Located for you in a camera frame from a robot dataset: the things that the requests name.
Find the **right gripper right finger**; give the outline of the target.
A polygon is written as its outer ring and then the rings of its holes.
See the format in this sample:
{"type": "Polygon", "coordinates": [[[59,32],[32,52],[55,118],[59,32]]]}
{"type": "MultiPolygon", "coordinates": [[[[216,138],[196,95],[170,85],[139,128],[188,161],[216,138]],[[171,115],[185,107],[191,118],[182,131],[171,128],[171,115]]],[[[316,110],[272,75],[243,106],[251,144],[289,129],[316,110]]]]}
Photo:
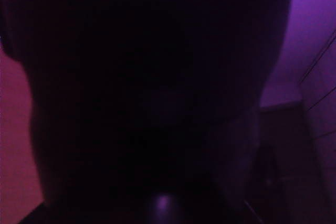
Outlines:
{"type": "Polygon", "coordinates": [[[318,223],[319,179],[302,106],[262,111],[247,223],[318,223]]]}

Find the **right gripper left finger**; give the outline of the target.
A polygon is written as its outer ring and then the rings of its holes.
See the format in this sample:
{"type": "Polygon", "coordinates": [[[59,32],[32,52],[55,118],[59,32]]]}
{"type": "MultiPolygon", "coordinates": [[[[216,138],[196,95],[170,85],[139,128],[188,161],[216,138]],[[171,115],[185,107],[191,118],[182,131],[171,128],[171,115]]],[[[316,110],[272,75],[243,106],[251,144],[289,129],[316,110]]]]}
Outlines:
{"type": "Polygon", "coordinates": [[[46,223],[46,207],[43,203],[39,204],[26,217],[18,222],[18,224],[45,224],[46,223]]]}

